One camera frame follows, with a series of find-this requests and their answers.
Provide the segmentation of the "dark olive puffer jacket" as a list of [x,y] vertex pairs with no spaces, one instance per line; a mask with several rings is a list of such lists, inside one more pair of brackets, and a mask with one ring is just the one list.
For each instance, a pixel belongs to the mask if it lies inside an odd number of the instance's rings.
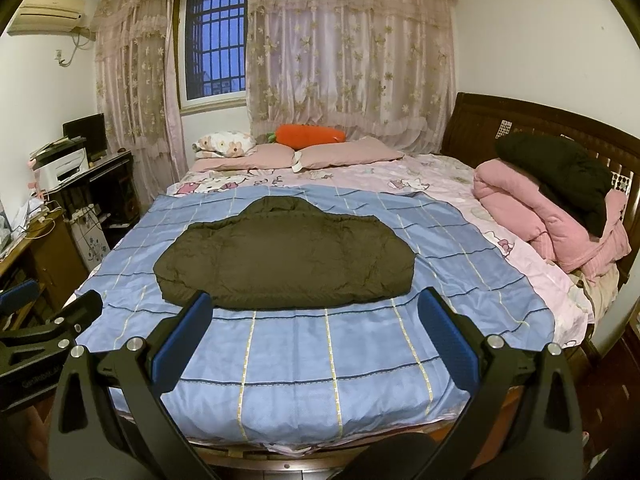
[[264,197],[233,217],[193,223],[160,255],[165,301],[205,292],[227,310],[329,309],[410,292],[416,255],[375,216],[331,214]]

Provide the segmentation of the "brown wooden cabinet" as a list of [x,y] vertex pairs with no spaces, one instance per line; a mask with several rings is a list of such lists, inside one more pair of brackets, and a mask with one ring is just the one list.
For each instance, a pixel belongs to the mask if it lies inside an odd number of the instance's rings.
[[38,297],[16,313],[1,315],[2,330],[32,327],[64,307],[67,299],[88,278],[62,210],[47,214],[1,260],[1,288],[24,281],[38,283]]

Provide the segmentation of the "white printer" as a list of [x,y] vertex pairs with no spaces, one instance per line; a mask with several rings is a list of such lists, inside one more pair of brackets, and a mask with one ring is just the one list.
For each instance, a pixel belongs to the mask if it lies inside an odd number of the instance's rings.
[[41,191],[55,190],[89,170],[86,139],[82,136],[73,139],[64,136],[33,152],[28,164]]

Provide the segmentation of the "blue plaid bed sheet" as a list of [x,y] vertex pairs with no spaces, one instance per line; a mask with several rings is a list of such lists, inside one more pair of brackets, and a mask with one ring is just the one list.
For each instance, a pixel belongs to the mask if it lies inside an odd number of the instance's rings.
[[419,320],[427,287],[512,347],[552,341],[554,316],[527,276],[454,206],[419,192],[320,185],[290,195],[389,226],[416,254],[412,291],[328,310],[216,309],[164,396],[189,438],[306,448],[456,416],[465,395]]

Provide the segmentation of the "black computer monitor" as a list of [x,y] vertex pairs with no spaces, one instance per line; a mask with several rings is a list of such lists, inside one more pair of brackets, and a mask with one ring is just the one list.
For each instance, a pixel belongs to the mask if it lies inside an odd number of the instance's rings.
[[72,120],[62,125],[63,136],[69,139],[84,138],[88,159],[95,162],[107,152],[105,118],[94,114]]

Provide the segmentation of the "black garment on quilt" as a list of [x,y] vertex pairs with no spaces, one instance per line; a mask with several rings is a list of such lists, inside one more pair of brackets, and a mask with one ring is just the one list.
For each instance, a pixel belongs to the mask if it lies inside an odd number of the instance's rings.
[[603,235],[612,174],[579,143],[564,136],[514,131],[499,136],[495,150],[504,162],[533,176],[540,192],[589,234]]

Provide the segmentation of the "pink cartoon print bedsheet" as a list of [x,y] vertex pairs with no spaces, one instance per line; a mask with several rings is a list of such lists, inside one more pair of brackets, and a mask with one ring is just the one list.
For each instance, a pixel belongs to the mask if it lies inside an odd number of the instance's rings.
[[439,155],[404,157],[393,162],[326,167],[321,169],[244,168],[235,159],[224,168],[213,159],[194,162],[166,194],[183,196],[228,190],[236,186],[297,186],[316,184],[332,188],[356,188],[370,192],[408,194],[416,192],[442,200],[462,213],[506,261],[525,274],[555,317],[554,340],[563,347],[574,347],[588,339],[593,318],[592,303],[576,278],[556,264],[544,260],[528,243],[499,226],[472,195],[473,170],[457,160]]

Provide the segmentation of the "floral small pillow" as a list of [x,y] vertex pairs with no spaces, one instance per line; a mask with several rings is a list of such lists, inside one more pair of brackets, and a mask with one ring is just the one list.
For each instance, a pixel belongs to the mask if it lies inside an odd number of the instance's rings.
[[201,136],[192,148],[195,154],[204,158],[237,158],[246,156],[256,144],[250,133],[218,131]]

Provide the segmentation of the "pink pillow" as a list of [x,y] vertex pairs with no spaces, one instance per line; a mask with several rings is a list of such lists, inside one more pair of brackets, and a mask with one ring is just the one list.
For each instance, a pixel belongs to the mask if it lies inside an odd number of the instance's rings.
[[299,172],[329,167],[367,165],[374,162],[391,162],[404,156],[404,153],[389,148],[380,140],[366,136],[356,141],[318,144],[303,148],[294,154],[292,170]]
[[191,167],[194,172],[208,170],[282,169],[293,165],[295,151],[279,143],[258,144],[250,154],[241,157],[199,158]]

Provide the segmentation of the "dark wooden headboard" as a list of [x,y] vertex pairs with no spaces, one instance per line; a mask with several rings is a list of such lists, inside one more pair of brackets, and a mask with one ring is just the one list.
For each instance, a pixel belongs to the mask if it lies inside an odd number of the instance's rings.
[[627,206],[623,224],[631,252],[617,261],[620,284],[626,284],[639,252],[640,141],[623,130],[568,110],[476,93],[457,94],[440,152],[472,168],[496,156],[495,138],[515,130],[565,136],[623,177]]

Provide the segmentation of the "white air conditioner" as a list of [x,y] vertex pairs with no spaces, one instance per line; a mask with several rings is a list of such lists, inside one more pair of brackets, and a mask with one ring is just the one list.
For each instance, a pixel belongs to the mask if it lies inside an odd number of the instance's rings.
[[9,35],[71,34],[88,23],[84,0],[24,0],[9,24]]

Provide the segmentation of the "pink lace curtain left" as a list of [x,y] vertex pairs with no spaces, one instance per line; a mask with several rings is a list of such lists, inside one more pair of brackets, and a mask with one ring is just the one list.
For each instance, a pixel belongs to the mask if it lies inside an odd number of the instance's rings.
[[186,173],[174,3],[99,0],[91,23],[107,143],[134,156],[134,188],[144,208]]

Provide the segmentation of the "pink lace curtain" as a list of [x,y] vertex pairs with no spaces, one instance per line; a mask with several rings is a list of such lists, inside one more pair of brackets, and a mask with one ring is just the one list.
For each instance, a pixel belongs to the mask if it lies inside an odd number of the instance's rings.
[[134,188],[144,208],[186,173],[174,3],[99,0],[91,23],[107,143],[134,156]]
[[248,0],[253,133],[326,126],[409,154],[438,151],[456,97],[457,1]]

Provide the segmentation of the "barred window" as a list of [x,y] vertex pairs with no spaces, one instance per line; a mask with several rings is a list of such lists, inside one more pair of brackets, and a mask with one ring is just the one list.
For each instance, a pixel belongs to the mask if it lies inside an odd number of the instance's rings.
[[247,0],[186,0],[186,97],[211,98],[245,89]]

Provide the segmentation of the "pink lace curtain right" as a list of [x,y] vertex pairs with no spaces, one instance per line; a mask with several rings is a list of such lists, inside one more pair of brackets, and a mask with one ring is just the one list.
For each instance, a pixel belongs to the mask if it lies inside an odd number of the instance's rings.
[[456,97],[457,1],[248,0],[253,133],[326,126],[409,154],[438,151]]

